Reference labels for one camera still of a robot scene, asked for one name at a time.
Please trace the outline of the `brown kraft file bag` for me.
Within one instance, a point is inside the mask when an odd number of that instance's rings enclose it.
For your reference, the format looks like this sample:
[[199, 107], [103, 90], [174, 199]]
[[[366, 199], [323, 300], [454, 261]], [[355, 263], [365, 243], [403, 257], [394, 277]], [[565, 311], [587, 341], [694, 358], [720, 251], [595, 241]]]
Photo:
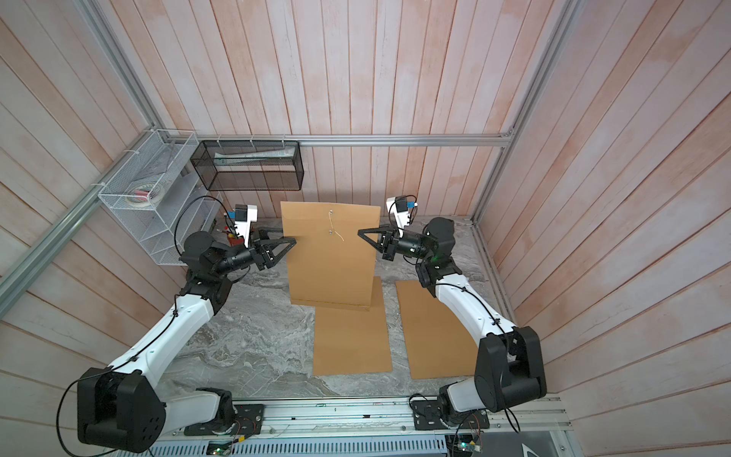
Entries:
[[296, 240], [286, 255], [291, 303], [365, 310], [370, 307], [376, 251], [359, 236], [379, 226], [375, 206], [283, 202], [284, 234]]

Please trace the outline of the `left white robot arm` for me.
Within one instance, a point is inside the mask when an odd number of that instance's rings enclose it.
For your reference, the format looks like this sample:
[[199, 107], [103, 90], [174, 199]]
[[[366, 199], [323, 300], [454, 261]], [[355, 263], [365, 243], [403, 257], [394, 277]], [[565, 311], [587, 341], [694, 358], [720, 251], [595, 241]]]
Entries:
[[148, 451], [160, 435], [180, 428], [231, 431], [237, 422], [232, 395], [198, 388], [169, 400], [156, 387], [188, 340], [220, 312], [234, 284], [228, 276], [255, 266], [275, 267], [295, 246], [292, 237], [270, 238], [262, 228], [248, 244], [228, 246], [209, 232], [186, 239], [180, 259], [187, 281], [169, 311], [141, 340], [104, 369], [88, 369], [77, 381], [77, 436], [106, 452]]

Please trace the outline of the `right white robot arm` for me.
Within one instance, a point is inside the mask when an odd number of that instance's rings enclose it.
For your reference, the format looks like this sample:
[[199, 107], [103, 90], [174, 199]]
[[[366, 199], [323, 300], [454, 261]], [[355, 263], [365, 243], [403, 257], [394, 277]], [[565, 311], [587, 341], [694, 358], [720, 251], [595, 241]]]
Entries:
[[380, 225], [373, 207], [288, 203], [283, 229], [295, 245], [287, 254], [291, 302], [315, 310], [313, 371], [358, 374], [391, 368], [386, 309], [378, 260], [409, 259], [416, 279], [401, 282], [401, 301], [413, 304], [426, 347], [411, 350], [439, 373], [468, 353], [473, 373], [451, 376], [438, 393], [442, 420], [456, 426], [479, 411], [508, 411], [546, 395], [541, 342], [485, 301], [453, 259], [455, 224], [431, 219], [418, 232], [400, 221]]

